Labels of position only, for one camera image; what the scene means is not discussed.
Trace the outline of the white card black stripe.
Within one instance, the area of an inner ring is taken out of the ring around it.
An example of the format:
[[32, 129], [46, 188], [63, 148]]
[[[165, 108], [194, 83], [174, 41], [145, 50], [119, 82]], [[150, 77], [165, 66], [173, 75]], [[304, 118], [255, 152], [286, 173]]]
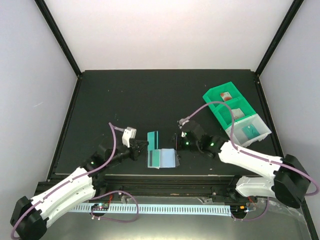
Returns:
[[235, 120], [241, 119], [245, 117], [244, 112], [240, 108], [232, 109], [232, 115]]

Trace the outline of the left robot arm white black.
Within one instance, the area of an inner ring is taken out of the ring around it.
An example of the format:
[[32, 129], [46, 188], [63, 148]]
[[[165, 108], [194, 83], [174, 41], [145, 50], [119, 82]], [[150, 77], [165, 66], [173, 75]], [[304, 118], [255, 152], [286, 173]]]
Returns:
[[108, 192], [105, 171], [126, 159], [136, 161], [148, 146], [146, 140], [130, 140], [115, 149], [100, 144], [98, 150], [68, 177], [46, 190], [15, 204], [10, 224], [13, 240], [39, 240], [69, 210], [86, 201], [101, 200]]

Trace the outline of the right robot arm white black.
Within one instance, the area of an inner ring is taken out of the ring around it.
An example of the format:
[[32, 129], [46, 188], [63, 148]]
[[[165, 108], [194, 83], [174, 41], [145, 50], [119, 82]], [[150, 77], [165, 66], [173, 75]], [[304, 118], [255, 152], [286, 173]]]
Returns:
[[181, 130], [176, 140], [178, 147], [257, 174], [256, 177], [237, 177], [227, 189], [230, 200], [238, 202], [243, 197], [266, 197], [275, 198], [291, 208], [301, 207], [311, 177], [295, 156], [272, 156], [241, 147], [231, 140], [209, 135], [193, 120], [184, 119], [178, 124]]

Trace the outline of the teal credit card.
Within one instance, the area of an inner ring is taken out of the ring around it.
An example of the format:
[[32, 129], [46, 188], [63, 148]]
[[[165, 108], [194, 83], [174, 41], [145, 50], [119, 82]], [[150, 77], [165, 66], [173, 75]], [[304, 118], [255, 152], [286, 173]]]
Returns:
[[244, 126], [242, 131], [249, 140], [257, 138], [261, 135], [253, 124]]
[[161, 150], [154, 149], [147, 153], [147, 167], [159, 169], [161, 166]]
[[148, 151], [157, 150], [159, 148], [158, 133], [159, 133], [158, 131], [151, 131], [147, 133], [147, 141], [148, 141], [147, 150]]

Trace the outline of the black card holder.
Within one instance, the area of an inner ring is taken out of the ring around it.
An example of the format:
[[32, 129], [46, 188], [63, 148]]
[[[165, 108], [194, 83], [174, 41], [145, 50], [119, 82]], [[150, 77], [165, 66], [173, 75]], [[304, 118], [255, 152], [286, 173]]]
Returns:
[[177, 168], [180, 165], [179, 157], [176, 150], [174, 150], [173, 148], [162, 148], [159, 150], [161, 150], [159, 169]]

